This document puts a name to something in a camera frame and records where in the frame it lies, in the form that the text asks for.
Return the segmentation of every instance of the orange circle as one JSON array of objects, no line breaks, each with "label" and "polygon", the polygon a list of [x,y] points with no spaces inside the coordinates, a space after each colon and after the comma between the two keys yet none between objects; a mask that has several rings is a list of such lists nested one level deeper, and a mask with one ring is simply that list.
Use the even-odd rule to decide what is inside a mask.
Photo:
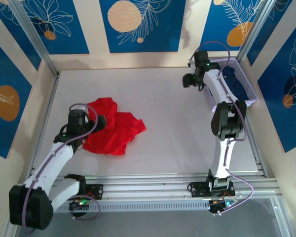
[{"label": "orange circle", "polygon": [[293,97],[290,94],[286,94],[283,97],[283,105],[285,108],[290,108],[293,105]]},{"label": "orange circle", "polygon": [[251,26],[252,22],[245,22],[233,28],[227,36],[227,44],[231,47],[241,46]]},{"label": "orange circle", "polygon": [[16,119],[19,109],[18,92],[10,85],[0,86],[0,118],[11,122]]},{"label": "orange circle", "polygon": [[56,39],[56,35],[54,32],[52,31],[45,31],[44,36],[48,39],[48,40],[55,40]]},{"label": "orange circle", "polygon": [[137,39],[137,42],[142,43],[142,42],[144,42],[144,39],[140,37],[140,38]]}]

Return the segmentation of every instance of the enclosure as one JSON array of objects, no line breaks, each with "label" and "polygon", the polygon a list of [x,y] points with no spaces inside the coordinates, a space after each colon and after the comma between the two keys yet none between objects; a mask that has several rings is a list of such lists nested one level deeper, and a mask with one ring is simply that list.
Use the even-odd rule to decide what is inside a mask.
[{"label": "enclosure", "polygon": [[[215,101],[182,78],[199,47],[227,61],[209,41],[227,45],[250,101],[230,172],[253,196],[221,216],[189,189],[213,163]],[[69,107],[99,98],[144,129],[118,156],[84,144],[58,174],[54,187],[68,174],[103,185],[96,220],[73,220],[67,201],[30,236],[296,236],[296,0],[0,0],[0,236],[27,236],[10,223],[10,189],[43,163]],[[241,202],[251,189],[231,180],[226,200]]]}]

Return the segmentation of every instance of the blue fabric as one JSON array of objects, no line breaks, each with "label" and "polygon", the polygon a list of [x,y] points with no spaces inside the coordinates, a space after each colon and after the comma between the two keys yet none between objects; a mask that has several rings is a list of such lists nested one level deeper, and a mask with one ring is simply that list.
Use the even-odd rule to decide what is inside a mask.
[{"label": "blue fabric", "polygon": [[241,82],[236,78],[235,69],[227,66],[222,70],[222,76],[225,79],[231,92],[238,98],[238,100],[248,100],[249,97]]}]

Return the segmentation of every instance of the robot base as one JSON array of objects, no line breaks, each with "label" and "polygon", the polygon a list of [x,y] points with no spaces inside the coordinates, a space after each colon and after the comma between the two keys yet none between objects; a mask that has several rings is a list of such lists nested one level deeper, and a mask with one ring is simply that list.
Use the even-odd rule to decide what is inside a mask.
[{"label": "robot base", "polygon": [[192,193],[192,198],[220,198],[225,196],[236,196],[233,182],[229,182],[228,188],[225,190],[209,190],[208,182],[192,182],[188,185],[187,189]]}]

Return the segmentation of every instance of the cable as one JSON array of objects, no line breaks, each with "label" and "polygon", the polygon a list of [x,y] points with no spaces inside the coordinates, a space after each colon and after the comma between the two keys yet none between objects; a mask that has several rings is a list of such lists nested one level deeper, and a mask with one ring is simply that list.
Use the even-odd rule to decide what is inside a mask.
[{"label": "cable", "polygon": [[[206,45],[206,44],[210,44],[210,43],[217,43],[217,44],[220,44],[220,45],[222,45],[222,46],[227,50],[227,52],[228,52],[228,59],[227,59],[227,62],[226,62],[226,64],[225,64],[223,67],[221,67],[221,69],[219,70],[219,72],[218,72],[218,74],[217,74],[217,79],[219,80],[220,84],[222,85],[223,90],[225,91],[226,95],[228,95],[229,93],[228,93],[228,91],[227,91],[227,88],[225,87],[225,85],[223,84],[223,82],[222,82],[222,80],[221,80],[221,78],[220,78],[220,74],[222,73],[223,69],[224,69],[226,66],[229,65],[229,61],[230,61],[230,50],[229,50],[229,48],[228,48],[225,44],[223,44],[222,42],[219,42],[219,41],[208,41],[208,42],[206,42],[206,43],[203,43],[203,44],[201,44],[201,45],[195,50],[195,52],[194,52],[193,55],[191,56],[190,60],[193,59],[194,54],[195,54],[195,53],[196,53],[196,52],[197,52],[202,46],[204,46],[204,45]],[[244,140],[246,139],[246,134],[248,133],[248,130],[247,130],[247,126],[246,126],[245,120],[244,120],[244,118],[243,118],[243,116],[242,116],[242,114],[241,114],[241,112],[240,112],[240,109],[239,109],[239,107],[237,106],[236,102],[234,102],[230,96],[227,96],[227,98],[232,102],[232,104],[234,105],[235,109],[237,110],[237,113],[239,114],[240,119],[241,119],[241,122],[242,122],[242,125],[243,125],[243,127],[244,127],[244,138],[242,138],[242,139],[234,139],[234,140],[231,140],[231,141],[228,143],[228,145],[229,145],[231,142],[235,142],[235,141],[244,141]],[[240,177],[238,177],[238,176],[232,174],[232,173],[229,171],[229,169],[226,168],[226,160],[227,160],[227,154],[228,154],[228,147],[229,147],[229,146],[227,146],[227,149],[226,149],[226,151],[225,151],[225,156],[224,156],[224,167],[225,167],[225,170],[228,172],[228,174],[229,174],[231,177],[234,177],[235,179],[238,179],[238,180],[244,182],[245,184],[247,184],[247,185],[251,188],[251,193],[250,193],[245,199],[243,199],[241,202],[235,204],[234,206],[232,206],[232,207],[230,207],[230,208],[228,208],[228,209],[226,209],[226,210],[224,210],[224,211],[222,211],[222,212],[220,212],[220,213],[217,213],[216,215],[221,215],[221,214],[223,214],[223,213],[225,213],[225,212],[227,212],[227,211],[230,211],[230,210],[234,209],[235,207],[237,207],[237,206],[243,204],[244,202],[246,202],[248,199],[250,199],[250,198],[252,197],[253,192],[254,192],[254,187],[253,187],[249,182],[247,182],[246,180],[244,180],[244,179],[242,179],[242,178],[240,178]]]},{"label": "cable", "polygon": [[237,204],[235,204],[235,205],[233,205],[233,206],[227,208],[226,210],[224,210],[224,211],[222,211],[222,212],[220,212],[220,213],[217,213],[217,214],[215,214],[215,215],[221,215],[221,214],[223,214],[223,213],[225,213],[225,212],[228,212],[228,211],[234,209],[235,207],[237,207],[237,206],[243,204],[244,202],[246,202],[247,200],[249,200],[249,199],[252,197],[253,192],[254,192],[254,187],[253,187],[249,182],[247,182],[246,180],[244,180],[244,179],[242,179],[242,178],[240,178],[240,177],[238,177],[238,176],[232,174],[228,169],[226,169],[226,171],[229,173],[229,175],[230,175],[231,177],[234,177],[235,179],[238,179],[238,180],[244,182],[245,184],[247,184],[247,185],[251,188],[251,193],[250,193],[245,199],[243,199],[242,201],[238,202]]},{"label": "cable", "polygon": [[74,209],[75,209],[77,206],[79,206],[79,205],[77,205],[77,206],[75,206],[75,207],[71,210],[71,212],[70,212],[70,214],[71,214],[71,216],[73,217],[73,219],[78,220],[78,221],[92,221],[92,220],[95,220],[95,219],[97,218],[97,216],[101,213],[101,205],[100,205],[99,202],[96,201],[93,197],[90,197],[90,196],[87,196],[87,195],[75,195],[75,196],[72,196],[70,199],[72,199],[72,198],[88,198],[88,199],[90,199],[91,201],[94,201],[94,202],[98,205],[98,208],[99,208],[98,213],[95,214],[94,216],[92,216],[92,217],[90,217],[90,218],[84,218],[84,219],[82,219],[82,218],[78,218],[78,217],[75,217],[75,216],[74,216]]},{"label": "cable", "polygon": [[217,44],[220,44],[220,45],[222,45],[222,46],[227,50],[227,52],[228,52],[228,60],[227,60],[227,62],[226,62],[226,65],[228,65],[228,64],[229,64],[229,61],[230,61],[230,50],[229,50],[229,48],[228,48],[225,44],[223,44],[222,42],[216,41],[216,40],[213,40],[213,41],[207,41],[207,42],[201,44],[201,45],[200,45],[200,46],[194,51],[194,53],[192,54],[190,60],[193,59],[194,54],[195,54],[195,53],[196,53],[201,47],[203,47],[204,45],[210,44],[210,43],[217,43]]},{"label": "cable", "polygon": [[67,142],[63,143],[62,145],[60,145],[53,154],[51,154],[49,156],[49,158],[47,159],[47,161],[44,163],[44,165],[42,166],[42,168],[39,170],[39,172],[37,173],[37,175],[35,176],[35,180],[33,180],[33,182],[31,183],[28,191],[26,192],[26,195],[25,195],[25,199],[24,199],[24,203],[23,203],[23,208],[22,208],[22,227],[23,227],[23,230],[25,233],[27,234],[31,234],[34,232],[35,229],[32,229],[31,231],[28,231],[28,229],[26,228],[26,207],[28,205],[28,202],[29,202],[29,197],[30,197],[30,193],[35,185],[35,182],[37,182],[38,178],[40,177],[41,173],[44,171],[44,169],[46,168],[46,166],[48,165],[48,163],[51,161],[51,159],[64,147],[66,146],[68,143],[72,142],[72,141],[75,141],[77,139],[80,139],[80,138],[83,138],[87,135],[89,135],[91,132],[93,132],[93,130],[96,128],[96,126],[98,125],[98,114],[97,112],[89,105],[87,104],[83,104],[83,103],[76,103],[76,104],[73,104],[69,107],[69,111],[71,110],[71,108],[73,106],[77,106],[77,105],[82,105],[82,106],[86,106],[88,107],[95,115],[95,118],[96,118],[96,121],[94,122],[94,126],[91,128],[90,131],[82,134],[82,135],[79,135],[79,136],[76,136],[70,140],[68,140]]}]

